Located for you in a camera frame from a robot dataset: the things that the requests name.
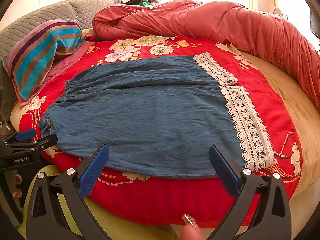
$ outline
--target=rumpled red duvet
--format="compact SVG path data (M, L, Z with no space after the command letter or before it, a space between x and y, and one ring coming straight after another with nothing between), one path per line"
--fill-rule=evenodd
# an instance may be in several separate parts
M320 110L320 57L314 47L285 19L252 11L232 2L177 0L154 8L113 5L93 18L102 40L147 35L206 38L223 43L279 67L296 79Z

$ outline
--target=clothing pile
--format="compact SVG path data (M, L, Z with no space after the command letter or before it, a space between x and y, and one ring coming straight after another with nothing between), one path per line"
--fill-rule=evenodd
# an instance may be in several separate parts
M161 4L161 0L130 0L130 1L127 1L123 4L142 5L142 6L147 6L147 7L153 8L153 7Z

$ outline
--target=lace trim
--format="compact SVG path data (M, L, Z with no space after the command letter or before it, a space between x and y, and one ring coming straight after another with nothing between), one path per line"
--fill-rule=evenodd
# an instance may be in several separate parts
M246 161L245 167L258 170L275 164L272 144L269 141L270 135L266 132L259 113L255 111L255 106L246 88L234 86L238 79L224 70L210 57L209 53L196 55L194 59L208 75L221 85L220 89L226 100L228 113L235 122L237 137L241 140L240 147L244 151L242 157Z
M255 111L249 93L245 87L220 87L225 98L228 113L235 122L240 147L243 149L242 157L247 162L246 168L258 170L275 164L275 154L270 143L270 135L262 124L259 113Z
M209 76L222 86L232 86L239 80L230 72L222 68L211 56L209 52L193 56L198 66L202 67Z

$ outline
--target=yellow-green cloth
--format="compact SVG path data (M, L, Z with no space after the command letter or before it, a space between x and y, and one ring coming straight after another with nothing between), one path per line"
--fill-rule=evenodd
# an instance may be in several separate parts
M60 174L58 168L54 165L46 166L42 168L39 172L41 171L45 172L48 176ZM25 239L28 204L34 182L35 178L33 179L30 185L26 202L23 208L23 223L17 228L17 230ZM63 213L70 226L70 229L74 233L80 235L81 233L79 231L79 228L77 227L75 221L71 216L71 213L68 209L67 203L63 195L59 195L59 200ZM131 221L122 219L110 213L106 209L102 208L101 206L93 202L88 197L85 197L84 200L95 219L98 221L100 226L106 231L106 233L112 238L112 240L178 240L178 237L171 226L159 228L155 226L147 226L133 223Z

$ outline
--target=striped towel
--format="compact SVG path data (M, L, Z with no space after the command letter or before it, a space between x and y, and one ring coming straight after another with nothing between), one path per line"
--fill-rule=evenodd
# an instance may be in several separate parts
M83 41L76 21L51 20L39 25L17 42L2 58L17 96L28 101L43 82L53 60L74 53Z

